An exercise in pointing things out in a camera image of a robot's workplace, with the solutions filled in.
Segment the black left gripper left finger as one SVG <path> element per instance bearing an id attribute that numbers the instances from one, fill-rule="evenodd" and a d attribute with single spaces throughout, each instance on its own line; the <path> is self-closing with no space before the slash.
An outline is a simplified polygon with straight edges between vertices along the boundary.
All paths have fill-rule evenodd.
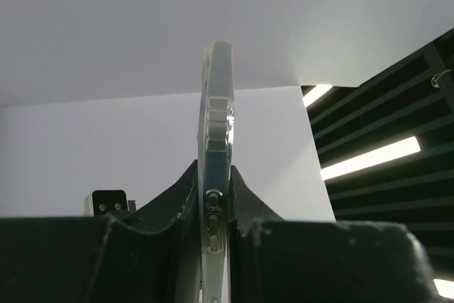
<path id="1" fill-rule="evenodd" d="M 197 165 L 133 213 L 1 220 L 2 302 L 197 302 Z"/>

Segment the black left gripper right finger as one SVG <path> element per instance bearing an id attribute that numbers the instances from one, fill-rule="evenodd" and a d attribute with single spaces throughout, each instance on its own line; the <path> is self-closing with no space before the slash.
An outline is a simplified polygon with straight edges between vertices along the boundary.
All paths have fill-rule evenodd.
<path id="1" fill-rule="evenodd" d="M 440 302 L 427 253 L 406 226 L 286 221 L 236 167 L 230 180 L 232 302 Z"/>

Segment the black phone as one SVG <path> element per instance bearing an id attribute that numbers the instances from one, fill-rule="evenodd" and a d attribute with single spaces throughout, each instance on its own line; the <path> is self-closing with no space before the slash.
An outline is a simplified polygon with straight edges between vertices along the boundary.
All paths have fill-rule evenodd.
<path id="1" fill-rule="evenodd" d="M 232 45 L 213 42 L 205 49 L 197 133 L 203 302 L 222 298 L 234 104 Z"/>

